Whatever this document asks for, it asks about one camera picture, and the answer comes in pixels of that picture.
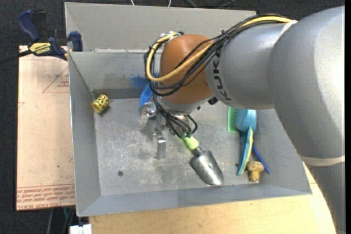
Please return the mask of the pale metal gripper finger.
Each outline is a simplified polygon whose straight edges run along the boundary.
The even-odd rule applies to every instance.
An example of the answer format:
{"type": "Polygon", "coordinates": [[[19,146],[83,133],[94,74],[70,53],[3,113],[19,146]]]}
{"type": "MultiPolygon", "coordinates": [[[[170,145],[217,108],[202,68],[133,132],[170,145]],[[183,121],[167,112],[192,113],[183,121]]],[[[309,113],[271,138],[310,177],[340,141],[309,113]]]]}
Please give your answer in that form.
{"type": "Polygon", "coordinates": [[[167,144],[167,141],[165,139],[157,140],[157,151],[156,151],[157,159],[166,158],[166,144],[167,144]]]}
{"type": "Polygon", "coordinates": [[[138,126],[140,131],[144,130],[145,126],[148,123],[149,118],[150,118],[150,115],[147,111],[142,111],[140,113],[140,118],[138,121],[138,126]]]}

